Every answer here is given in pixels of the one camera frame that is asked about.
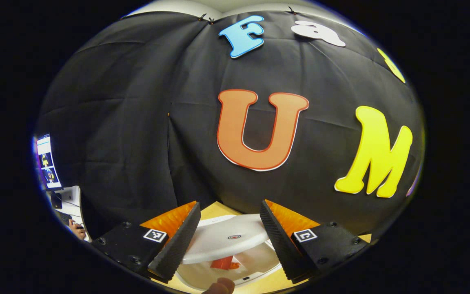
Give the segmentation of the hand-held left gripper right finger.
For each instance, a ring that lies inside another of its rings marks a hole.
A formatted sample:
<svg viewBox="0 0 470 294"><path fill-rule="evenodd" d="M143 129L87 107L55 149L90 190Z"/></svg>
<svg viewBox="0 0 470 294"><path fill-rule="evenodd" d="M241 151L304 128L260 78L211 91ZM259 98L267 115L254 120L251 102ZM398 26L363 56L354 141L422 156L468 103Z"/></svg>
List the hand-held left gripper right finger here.
<svg viewBox="0 0 470 294"><path fill-rule="evenodd" d="M370 246L336 222L320 224L269 200L262 201L260 218L292 283L327 275Z"/></svg>

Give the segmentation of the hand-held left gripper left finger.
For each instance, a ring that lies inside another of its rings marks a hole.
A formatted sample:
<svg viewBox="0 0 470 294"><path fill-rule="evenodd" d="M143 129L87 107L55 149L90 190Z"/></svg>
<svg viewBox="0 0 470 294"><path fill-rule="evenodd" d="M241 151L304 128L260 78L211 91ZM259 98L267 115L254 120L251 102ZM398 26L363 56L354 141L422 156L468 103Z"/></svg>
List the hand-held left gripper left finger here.
<svg viewBox="0 0 470 294"><path fill-rule="evenodd" d="M140 225L125 221L91 244L138 275L168 282L183 260L200 219L200 204L192 201Z"/></svg>

